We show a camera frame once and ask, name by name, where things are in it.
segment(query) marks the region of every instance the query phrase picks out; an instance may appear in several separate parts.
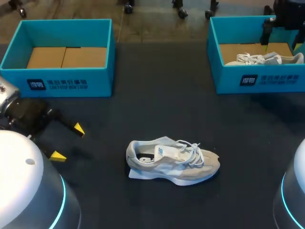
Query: black surface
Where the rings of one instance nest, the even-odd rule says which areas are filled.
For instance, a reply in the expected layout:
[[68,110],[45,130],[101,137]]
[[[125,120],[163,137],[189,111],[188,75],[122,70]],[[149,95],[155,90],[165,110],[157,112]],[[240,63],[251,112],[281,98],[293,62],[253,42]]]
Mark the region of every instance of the black surface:
[[[118,44],[111,98],[49,101],[86,132],[54,124],[45,135],[88,155],[60,168],[82,228],[275,228],[273,198],[305,137],[304,94],[217,95],[205,43]],[[219,174],[190,187],[128,179],[129,142],[165,135],[218,154]]]

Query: shoe insole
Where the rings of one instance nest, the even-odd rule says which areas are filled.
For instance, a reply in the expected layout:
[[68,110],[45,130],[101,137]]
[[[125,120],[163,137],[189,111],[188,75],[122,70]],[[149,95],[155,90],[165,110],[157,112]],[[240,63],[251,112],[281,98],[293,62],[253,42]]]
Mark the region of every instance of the shoe insole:
[[154,162],[154,154],[137,154],[137,158],[139,161],[146,164]]

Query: shoe sole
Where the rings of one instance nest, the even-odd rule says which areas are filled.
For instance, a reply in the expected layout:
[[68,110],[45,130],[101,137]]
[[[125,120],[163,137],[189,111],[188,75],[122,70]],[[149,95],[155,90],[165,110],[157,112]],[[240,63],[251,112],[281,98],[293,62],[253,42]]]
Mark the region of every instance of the shoe sole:
[[203,181],[211,178],[212,176],[214,176],[214,174],[215,173],[213,173],[207,177],[203,177],[203,178],[196,179],[196,180],[180,180],[180,179],[177,179],[177,178],[174,178],[174,177],[171,177],[168,175],[160,174],[160,173],[150,173],[150,172],[140,171],[138,169],[130,169],[129,178],[141,179],[141,180],[164,178],[164,179],[170,180],[171,182],[173,182],[176,185],[187,186],[187,185],[194,185],[194,184],[203,182]]

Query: gray sneaker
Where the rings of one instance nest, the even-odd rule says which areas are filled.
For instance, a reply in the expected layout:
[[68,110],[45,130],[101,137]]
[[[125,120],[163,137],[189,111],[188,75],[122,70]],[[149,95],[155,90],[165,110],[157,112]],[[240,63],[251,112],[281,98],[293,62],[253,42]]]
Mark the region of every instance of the gray sneaker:
[[212,177],[220,167],[218,155],[168,137],[132,141],[126,150],[130,178],[165,178],[176,185],[193,185]]
[[295,56],[280,56],[276,52],[272,52],[262,55],[253,55],[250,54],[239,54],[237,55],[237,60],[233,62],[229,62],[226,65],[255,65],[255,64],[265,64],[265,65],[278,65],[278,64],[303,64],[304,63],[304,55],[300,52]]

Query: blue box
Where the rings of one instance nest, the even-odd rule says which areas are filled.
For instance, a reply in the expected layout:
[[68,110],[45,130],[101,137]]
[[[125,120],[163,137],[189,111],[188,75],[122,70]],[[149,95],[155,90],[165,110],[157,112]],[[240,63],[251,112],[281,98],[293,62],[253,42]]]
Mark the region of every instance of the blue box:
[[[260,43],[262,24],[270,17],[272,16],[211,18],[207,52],[218,94],[305,92],[305,64],[224,65],[219,44]],[[274,28],[269,42],[286,42],[292,50],[291,46],[297,33],[298,31]],[[305,54],[304,44],[292,51],[292,54],[299,52]],[[243,83],[244,79],[246,82],[251,79],[251,83]]]
[[[107,47],[105,67],[26,69],[34,47]],[[110,19],[21,21],[0,73],[25,97],[108,97],[112,93],[114,61]],[[39,85],[39,90],[30,87],[31,83]]]

